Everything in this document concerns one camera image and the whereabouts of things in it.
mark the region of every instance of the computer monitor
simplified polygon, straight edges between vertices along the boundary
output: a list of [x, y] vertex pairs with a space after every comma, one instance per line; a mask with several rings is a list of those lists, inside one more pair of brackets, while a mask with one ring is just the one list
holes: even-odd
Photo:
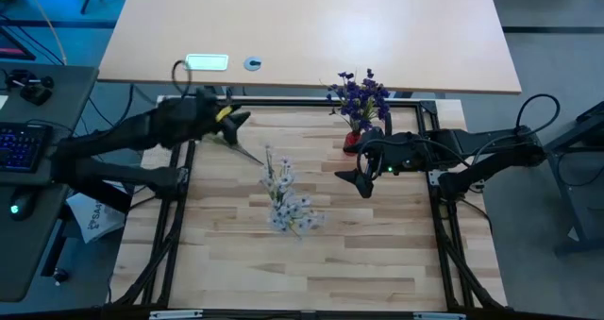
[[36, 56], [0, 27], [0, 59], [34, 60]]

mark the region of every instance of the white paper bag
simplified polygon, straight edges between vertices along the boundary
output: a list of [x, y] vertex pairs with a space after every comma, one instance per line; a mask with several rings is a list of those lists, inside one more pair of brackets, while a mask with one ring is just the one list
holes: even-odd
[[[126, 192], [121, 183], [107, 182], [115, 185], [122, 192]], [[75, 194], [67, 199], [67, 204], [72, 209], [74, 217], [82, 231], [84, 243], [95, 241], [103, 235], [124, 226], [126, 216], [96, 201], [85, 194]]]

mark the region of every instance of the flower vase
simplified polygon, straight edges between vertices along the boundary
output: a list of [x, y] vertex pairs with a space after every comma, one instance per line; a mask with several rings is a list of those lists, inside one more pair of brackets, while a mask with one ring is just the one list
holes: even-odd
[[[361, 138], [361, 133], [359, 131], [348, 132], [348, 134], [346, 135], [346, 138], [344, 139], [344, 148], [347, 148], [350, 145], [356, 144], [360, 138]], [[347, 156], [357, 156], [356, 153], [351, 153], [351, 152], [346, 152], [346, 151], [344, 151], [344, 153]]]

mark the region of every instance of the wooden tabletop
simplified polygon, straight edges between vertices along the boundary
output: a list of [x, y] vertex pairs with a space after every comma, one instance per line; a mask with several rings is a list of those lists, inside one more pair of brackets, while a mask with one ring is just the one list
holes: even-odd
[[[437, 101], [437, 106], [442, 127], [465, 128], [460, 101]], [[373, 197], [362, 199], [353, 185], [333, 175], [355, 165], [342, 152], [347, 125], [340, 118], [326, 108], [248, 110], [252, 116], [240, 132], [243, 147], [262, 158], [268, 142], [279, 155], [291, 156], [294, 188], [310, 194], [327, 223], [302, 241], [274, 233], [267, 225], [269, 199], [259, 184], [260, 167], [206, 138], [195, 153], [170, 307], [443, 310], [425, 174], [384, 175], [375, 181]], [[394, 130], [417, 130], [411, 109], [393, 109], [393, 122]], [[155, 148], [145, 152], [143, 166], [167, 165], [169, 158], [169, 151]], [[133, 202], [150, 195], [143, 191]], [[481, 196], [467, 198], [483, 208]], [[505, 304], [489, 226], [475, 211], [459, 208], [468, 264]], [[115, 297], [146, 265], [158, 213], [159, 201], [153, 200], [128, 215], [111, 282]], [[457, 273], [454, 285], [461, 300]]]
[[395, 91], [520, 93], [493, 0], [126, 0], [98, 79], [167, 82], [188, 54], [228, 55], [196, 83], [311, 88], [372, 68]]

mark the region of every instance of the blue backlit keyboard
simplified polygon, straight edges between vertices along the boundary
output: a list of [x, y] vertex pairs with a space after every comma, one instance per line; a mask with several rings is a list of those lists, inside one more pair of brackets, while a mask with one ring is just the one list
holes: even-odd
[[0, 173], [36, 171], [52, 130], [36, 124], [0, 123]]

